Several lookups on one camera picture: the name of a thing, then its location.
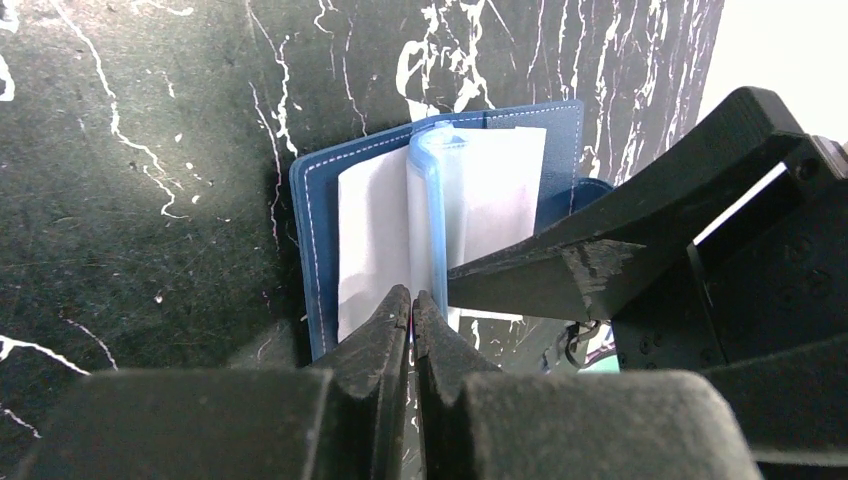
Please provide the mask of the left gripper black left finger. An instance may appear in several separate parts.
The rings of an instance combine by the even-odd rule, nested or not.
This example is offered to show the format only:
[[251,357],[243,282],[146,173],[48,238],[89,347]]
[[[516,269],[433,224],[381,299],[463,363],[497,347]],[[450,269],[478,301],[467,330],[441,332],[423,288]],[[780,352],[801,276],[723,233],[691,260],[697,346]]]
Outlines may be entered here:
[[395,479],[409,290],[301,369],[130,370],[78,383],[18,479]]

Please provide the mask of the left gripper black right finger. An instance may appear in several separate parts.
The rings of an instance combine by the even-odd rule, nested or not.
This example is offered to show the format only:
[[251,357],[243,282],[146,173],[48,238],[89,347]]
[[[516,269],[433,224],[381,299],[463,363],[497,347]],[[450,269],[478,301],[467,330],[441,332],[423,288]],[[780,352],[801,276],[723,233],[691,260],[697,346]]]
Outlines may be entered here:
[[757,479],[724,398],[685,371],[513,374],[421,292],[411,320],[429,479]]

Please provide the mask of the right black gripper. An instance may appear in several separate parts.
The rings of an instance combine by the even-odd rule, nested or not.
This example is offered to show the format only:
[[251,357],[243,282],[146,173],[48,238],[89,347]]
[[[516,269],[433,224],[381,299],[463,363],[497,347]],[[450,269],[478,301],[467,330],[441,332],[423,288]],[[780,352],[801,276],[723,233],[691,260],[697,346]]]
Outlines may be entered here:
[[843,458],[847,156],[804,137],[776,92],[740,87],[612,192],[450,270],[447,302],[609,320],[683,255],[615,317],[620,367],[700,373],[759,458]]

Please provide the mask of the blue leather card holder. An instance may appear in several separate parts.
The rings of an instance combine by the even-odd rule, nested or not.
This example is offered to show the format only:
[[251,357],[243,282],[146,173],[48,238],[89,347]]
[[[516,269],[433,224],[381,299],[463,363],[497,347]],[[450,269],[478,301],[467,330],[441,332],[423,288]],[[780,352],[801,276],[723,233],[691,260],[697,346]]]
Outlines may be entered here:
[[583,119],[578,100],[441,114],[295,160],[313,357],[359,328],[397,284],[429,292],[456,326],[450,269],[608,193],[578,174]]

